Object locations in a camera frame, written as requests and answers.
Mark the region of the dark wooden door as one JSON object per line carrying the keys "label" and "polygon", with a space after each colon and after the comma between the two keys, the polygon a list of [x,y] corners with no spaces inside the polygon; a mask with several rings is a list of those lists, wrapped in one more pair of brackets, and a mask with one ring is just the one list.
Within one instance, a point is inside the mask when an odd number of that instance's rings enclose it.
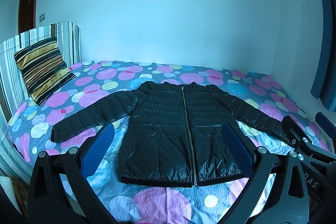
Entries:
{"label": "dark wooden door", "polygon": [[19,0],[18,33],[29,31],[36,27],[37,0]]}

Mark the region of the striped gold black pillow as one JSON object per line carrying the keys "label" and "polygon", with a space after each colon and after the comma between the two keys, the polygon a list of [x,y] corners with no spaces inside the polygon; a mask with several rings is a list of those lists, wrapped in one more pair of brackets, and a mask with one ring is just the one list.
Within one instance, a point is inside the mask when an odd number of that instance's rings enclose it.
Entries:
{"label": "striped gold black pillow", "polygon": [[27,91],[37,105],[76,76],[67,67],[55,38],[41,40],[14,53]]}

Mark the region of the blue curtain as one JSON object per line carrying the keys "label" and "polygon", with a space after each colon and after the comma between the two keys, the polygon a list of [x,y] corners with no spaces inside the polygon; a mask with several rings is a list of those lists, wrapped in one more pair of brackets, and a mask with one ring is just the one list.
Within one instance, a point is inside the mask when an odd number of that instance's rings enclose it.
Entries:
{"label": "blue curtain", "polygon": [[322,0],[322,43],[310,94],[335,112],[335,0]]}

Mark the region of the wall light switch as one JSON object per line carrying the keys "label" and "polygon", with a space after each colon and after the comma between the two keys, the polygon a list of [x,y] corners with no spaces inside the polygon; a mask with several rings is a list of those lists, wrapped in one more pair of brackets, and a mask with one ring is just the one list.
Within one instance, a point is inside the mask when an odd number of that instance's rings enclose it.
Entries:
{"label": "wall light switch", "polygon": [[40,22],[44,21],[45,19],[46,19],[46,14],[45,13],[43,13],[39,16],[39,21]]}

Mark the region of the striped headboard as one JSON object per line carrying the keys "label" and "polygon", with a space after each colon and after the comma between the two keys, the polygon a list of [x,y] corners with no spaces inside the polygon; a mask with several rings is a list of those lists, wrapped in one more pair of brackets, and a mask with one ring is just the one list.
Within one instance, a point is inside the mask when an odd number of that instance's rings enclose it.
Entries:
{"label": "striped headboard", "polygon": [[33,171],[9,134],[10,118],[29,98],[14,54],[45,39],[57,41],[67,66],[81,61],[80,27],[69,21],[52,23],[22,32],[1,42],[1,175],[29,184]]}

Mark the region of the black puffer jacket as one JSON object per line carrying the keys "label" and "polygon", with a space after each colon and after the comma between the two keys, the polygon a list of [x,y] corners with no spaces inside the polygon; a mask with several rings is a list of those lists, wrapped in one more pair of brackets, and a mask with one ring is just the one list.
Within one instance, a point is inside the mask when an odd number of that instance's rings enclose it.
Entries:
{"label": "black puffer jacket", "polygon": [[129,117],[118,151],[120,181],[157,187],[208,186],[243,177],[222,138],[239,123],[288,143],[281,122],[216,85],[156,84],[118,91],[55,124],[62,143],[84,130]]}

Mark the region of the colourful dotted bed sheet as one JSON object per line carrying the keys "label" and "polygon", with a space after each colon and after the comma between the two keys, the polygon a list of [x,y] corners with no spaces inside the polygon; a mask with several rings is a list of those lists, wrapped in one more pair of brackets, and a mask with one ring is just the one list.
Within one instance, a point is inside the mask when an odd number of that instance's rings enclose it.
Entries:
{"label": "colourful dotted bed sheet", "polygon": [[[290,116],[314,145],[330,150],[327,136],[314,119],[286,94],[269,75],[246,71],[121,61],[86,61],[71,67],[75,79],[43,105],[26,100],[9,120],[8,137],[24,160],[34,164],[40,151],[66,152],[93,136],[98,128],[85,130],[73,140],[54,143],[51,129],[61,119],[119,90],[138,88],[145,81],[200,85],[214,84],[277,120]],[[247,180],[196,188],[151,188],[122,184],[116,173],[117,153],[128,119],[114,122],[116,136],[88,182],[108,211],[119,221],[133,223],[217,223],[234,203]]]}

